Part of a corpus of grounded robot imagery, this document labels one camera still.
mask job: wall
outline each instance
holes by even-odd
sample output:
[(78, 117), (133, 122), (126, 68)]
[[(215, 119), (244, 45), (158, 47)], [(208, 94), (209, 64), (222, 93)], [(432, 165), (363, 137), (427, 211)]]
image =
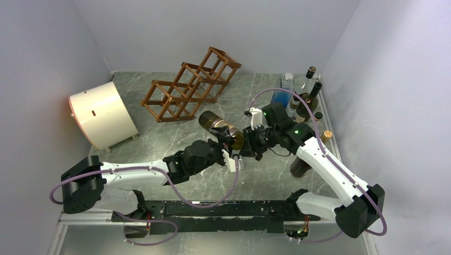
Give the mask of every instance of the wall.
[(114, 71), (176, 72), (208, 46), (248, 73), (322, 71), (360, 0), (74, 0)]
[(362, 0), (322, 73), (344, 163), (386, 191), (380, 254), (451, 252), (450, 37), (450, 1)]
[(1, 254), (46, 254), (62, 210), (48, 193), (89, 152), (68, 97), (110, 72), (70, 0), (2, 1), (0, 24)]

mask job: dark glass bottle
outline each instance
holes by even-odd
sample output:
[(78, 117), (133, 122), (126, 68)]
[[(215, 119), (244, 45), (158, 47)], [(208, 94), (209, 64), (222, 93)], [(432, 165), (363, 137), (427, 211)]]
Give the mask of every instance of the dark glass bottle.
[[(321, 134), (321, 141), (326, 144), (332, 138), (332, 132), (330, 130), (324, 131)], [(290, 173), (292, 176), (296, 178), (301, 178), (304, 176), (308, 170), (312, 169), (312, 167), (307, 164), (307, 162), (302, 159), (296, 157), (295, 160), (290, 165)]]
[[(307, 103), (308, 107), (312, 112), (318, 107), (317, 95), (322, 87), (323, 84), (317, 81), (310, 93), (301, 94), (301, 98)], [(310, 114), (308, 114), (308, 111), (305, 108), (304, 104), (299, 103), (299, 105), (296, 108), (296, 112), (293, 115), (293, 120), (298, 123), (307, 122), (310, 120)]]
[[(314, 66), (310, 66), (307, 70), (307, 73), (305, 74), (305, 77), (300, 81), (298, 86), (295, 86), (293, 92), (297, 95), (301, 94), (302, 89), (307, 86), (309, 87), (310, 84), (313, 83), (312, 78), (315, 74), (316, 68)], [(290, 100), (290, 108), (295, 110), (297, 106), (299, 105), (299, 99), (297, 97), (292, 96)]]
[(239, 150), (243, 147), (244, 134), (213, 112), (210, 112), (209, 110), (203, 112), (199, 117), (199, 124), (207, 131), (210, 131), (210, 128), (221, 128), (223, 126), (228, 126), (229, 135), (235, 139), (232, 149)]

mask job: bottle label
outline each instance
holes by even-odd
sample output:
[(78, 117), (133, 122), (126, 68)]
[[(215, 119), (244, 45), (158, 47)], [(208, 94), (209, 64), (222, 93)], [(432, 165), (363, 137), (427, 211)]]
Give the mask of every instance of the bottle label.
[(305, 117), (301, 117), (297, 114), (293, 115), (293, 121), (297, 123), (303, 123), (305, 121)]

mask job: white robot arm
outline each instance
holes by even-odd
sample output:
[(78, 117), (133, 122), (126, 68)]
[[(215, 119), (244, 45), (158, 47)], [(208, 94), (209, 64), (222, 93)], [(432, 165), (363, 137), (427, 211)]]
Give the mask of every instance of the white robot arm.
[[(253, 157), (260, 160), (268, 148), (280, 145), (286, 148), (300, 160), (310, 165), (332, 187), (338, 198), (328, 198), (315, 195), (307, 190), (296, 191), (287, 201), (293, 201), (299, 213), (297, 216), (315, 215), (335, 220), (340, 229), (351, 237), (358, 237), (378, 218), (375, 209), (365, 195), (368, 195), (382, 210), (385, 197), (384, 190), (379, 185), (369, 186), (358, 178), (325, 147), (318, 144), (313, 130), (305, 123), (295, 123), (288, 117), (285, 109), (278, 104), (270, 104), (262, 110), (251, 108), (246, 115), (251, 116), (251, 126), (243, 129), (244, 144), (239, 152), (240, 157)], [(262, 125), (262, 115), (268, 123)], [(76, 214), (90, 208), (108, 209), (123, 215), (131, 215), (137, 211), (146, 210), (146, 201), (137, 190), (125, 191), (135, 184), (166, 185), (166, 176), (151, 168), (157, 167), (167, 173), (173, 184), (187, 181), (190, 176), (200, 173), (205, 168), (218, 163), (227, 166), (233, 172), (234, 160), (230, 158), (230, 137), (225, 130), (211, 130), (218, 139), (208, 142), (195, 141), (184, 151), (175, 155), (149, 163), (113, 164), (101, 163), (98, 157), (87, 157), (61, 176), (66, 184), (62, 185), (64, 212)], [(341, 172), (326, 158), (330, 156), (346, 174), (352, 176), (355, 183)], [(89, 177), (68, 181), (75, 176), (86, 175), (89, 172), (101, 172)], [(289, 203), (283, 208), (292, 210)]]

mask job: round white container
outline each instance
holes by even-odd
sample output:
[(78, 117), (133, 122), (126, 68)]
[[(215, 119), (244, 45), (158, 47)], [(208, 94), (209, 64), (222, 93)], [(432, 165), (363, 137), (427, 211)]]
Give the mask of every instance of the round white container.
[(69, 105), (86, 138), (99, 150), (138, 134), (113, 82), (70, 96)]

